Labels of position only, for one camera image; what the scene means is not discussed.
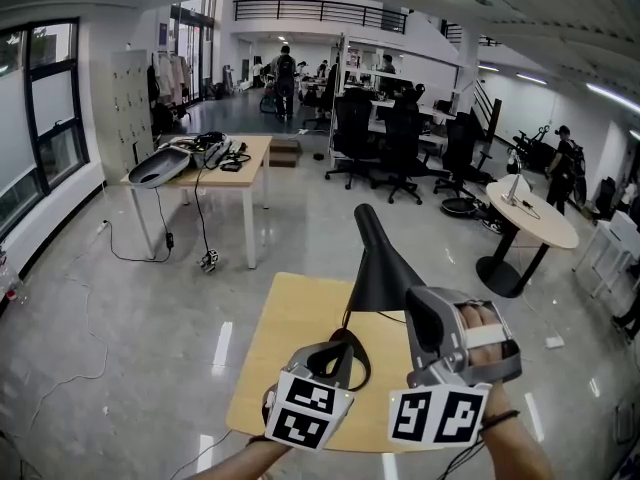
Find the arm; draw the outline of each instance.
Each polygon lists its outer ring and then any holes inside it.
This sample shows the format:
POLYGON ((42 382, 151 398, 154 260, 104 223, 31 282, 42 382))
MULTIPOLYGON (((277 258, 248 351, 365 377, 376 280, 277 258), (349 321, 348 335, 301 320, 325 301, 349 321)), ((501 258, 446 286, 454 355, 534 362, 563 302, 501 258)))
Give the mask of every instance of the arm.
POLYGON ((556 153, 556 156, 553 157, 551 165, 547 168, 547 174, 551 174, 555 168, 558 167, 560 160, 562 160, 562 153, 558 152, 556 153))
MULTIPOLYGON (((485 417, 503 414, 511 404, 502 383, 491 389, 485 417)), ((483 432, 491 454, 496 480, 553 480, 549 459, 518 418, 511 418, 483 432)))
POLYGON ((275 441, 257 441, 191 479, 256 480, 290 449, 290 446, 275 441))
MULTIPOLYGON (((486 308, 475 310, 466 306, 461 312, 463 322, 469 328, 499 323, 496 316, 486 308)), ((471 351, 471 362, 475 365, 490 364, 501 358, 501 345, 489 345, 471 351)), ((494 384, 484 417, 504 414, 510 410, 511 403, 502 383, 494 384)), ((503 421, 480 435, 491 455, 496 480, 553 480, 549 459, 517 418, 503 421)))

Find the hand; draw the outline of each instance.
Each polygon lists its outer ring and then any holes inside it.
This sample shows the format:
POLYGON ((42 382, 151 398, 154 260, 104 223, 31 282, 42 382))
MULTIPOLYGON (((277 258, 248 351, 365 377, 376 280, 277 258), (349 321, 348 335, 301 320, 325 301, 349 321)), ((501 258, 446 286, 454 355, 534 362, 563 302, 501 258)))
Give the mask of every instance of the hand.
MULTIPOLYGON (((500 323, 500 320, 493 311, 482 306, 477 309, 471 306, 464 306, 460 312, 462 313, 462 325, 465 329, 500 323)), ((502 345, 498 343, 496 345, 474 348, 469 352, 469 356, 472 365, 482 366, 497 363, 502 360, 502 345)), ((489 393, 484 417, 487 418, 489 416, 502 414, 509 410, 511 410, 511 404, 502 382, 496 382, 489 393)))

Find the white locker cabinet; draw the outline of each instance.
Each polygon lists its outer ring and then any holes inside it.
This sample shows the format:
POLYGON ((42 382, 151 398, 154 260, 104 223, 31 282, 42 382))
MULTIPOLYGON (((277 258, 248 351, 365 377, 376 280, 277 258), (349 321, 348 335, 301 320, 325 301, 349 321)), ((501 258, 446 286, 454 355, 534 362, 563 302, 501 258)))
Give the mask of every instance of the white locker cabinet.
POLYGON ((100 156, 110 183, 122 179, 154 151, 147 89, 146 50, 114 52, 105 133, 98 136, 100 156))

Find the wristband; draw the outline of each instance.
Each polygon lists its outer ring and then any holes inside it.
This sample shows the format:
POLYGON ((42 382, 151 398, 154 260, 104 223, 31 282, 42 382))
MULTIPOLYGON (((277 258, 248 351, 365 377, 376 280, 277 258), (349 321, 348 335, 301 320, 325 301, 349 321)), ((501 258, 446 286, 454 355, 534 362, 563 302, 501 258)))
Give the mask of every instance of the wristband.
POLYGON ((482 421, 482 428, 480 429, 480 432, 489 430, 497 425, 500 425, 500 423, 510 420, 511 418, 517 418, 519 414, 520 411, 511 410, 503 412, 502 414, 498 414, 496 416, 490 416, 489 418, 482 421))

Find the round white table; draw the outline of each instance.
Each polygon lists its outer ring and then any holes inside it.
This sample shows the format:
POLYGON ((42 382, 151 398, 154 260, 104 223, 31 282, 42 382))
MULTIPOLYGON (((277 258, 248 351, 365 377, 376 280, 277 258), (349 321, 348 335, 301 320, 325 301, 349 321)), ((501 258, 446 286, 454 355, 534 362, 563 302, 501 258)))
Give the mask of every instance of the round white table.
POLYGON ((491 291, 502 297, 514 298, 522 293, 549 247, 575 249, 578 247, 578 234, 564 215, 531 192, 516 190, 516 205, 507 204, 502 196, 504 194, 506 197, 510 189, 511 184, 487 185, 487 195, 491 204, 505 218, 504 234, 493 256, 485 256, 478 260, 476 272, 491 291), (531 208, 528 208, 525 203, 531 205, 531 208), (533 261, 522 276, 504 261, 507 251, 520 230, 542 242, 533 261))

